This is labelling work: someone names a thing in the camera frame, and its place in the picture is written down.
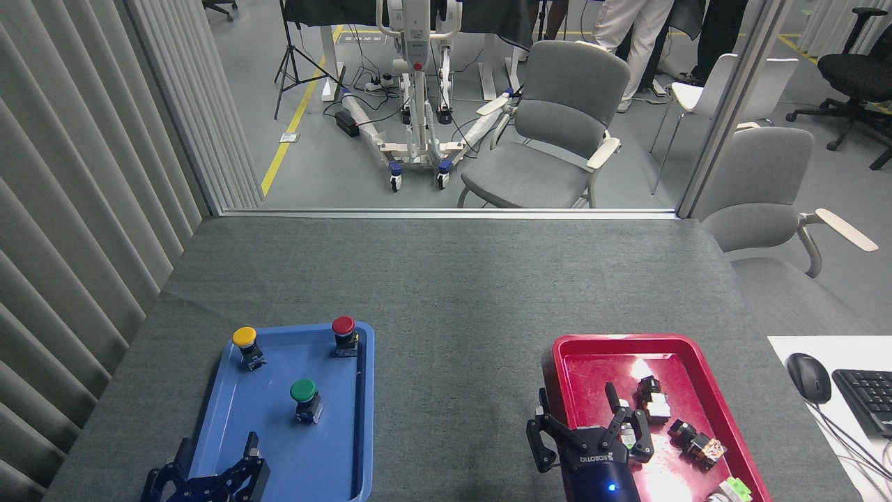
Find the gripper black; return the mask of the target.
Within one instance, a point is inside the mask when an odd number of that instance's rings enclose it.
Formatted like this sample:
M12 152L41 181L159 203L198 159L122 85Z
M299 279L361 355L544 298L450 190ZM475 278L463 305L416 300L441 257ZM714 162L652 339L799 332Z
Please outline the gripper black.
M526 422L527 442L539 473L548 473L558 460L558 452L544 445L541 433L560 445L562 479L569 501L640 501L629 455L643 464L653 457L649 420L643 410L622 406L612 382L606 382L605 392L614 413L606 428L569 429L552 416L545 388L539 388L539 407ZM622 425L633 427L635 442L631 448L619 439ZM579 443L587 448L580 449Z
M221 478L188 480L191 453L191 438L184 438L172 461L148 471L142 501L162 501L169 484L174 488L164 501L261 501L270 465L259 453L257 432L248 433L242 457Z

